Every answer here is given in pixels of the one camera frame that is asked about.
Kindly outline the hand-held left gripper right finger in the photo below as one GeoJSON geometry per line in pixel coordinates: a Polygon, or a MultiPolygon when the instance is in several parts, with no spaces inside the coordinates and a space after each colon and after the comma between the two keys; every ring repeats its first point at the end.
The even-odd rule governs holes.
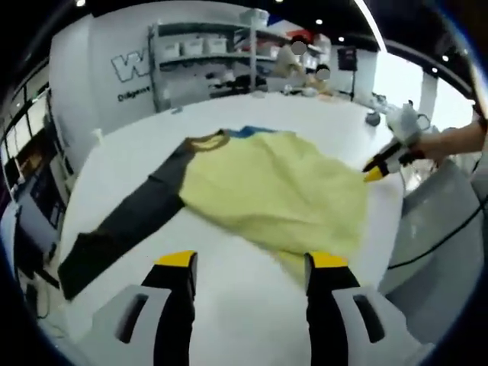
{"type": "Polygon", "coordinates": [[[304,256],[307,322],[313,365],[414,365],[422,345],[405,316],[371,286],[362,286],[343,258],[304,256]]]}

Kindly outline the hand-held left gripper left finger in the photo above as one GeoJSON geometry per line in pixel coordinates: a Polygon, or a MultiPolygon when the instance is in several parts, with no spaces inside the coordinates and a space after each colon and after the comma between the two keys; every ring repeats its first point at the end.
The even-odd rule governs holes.
{"type": "Polygon", "coordinates": [[[94,365],[188,365],[197,253],[159,258],[140,285],[98,310],[92,323],[94,365]]]}

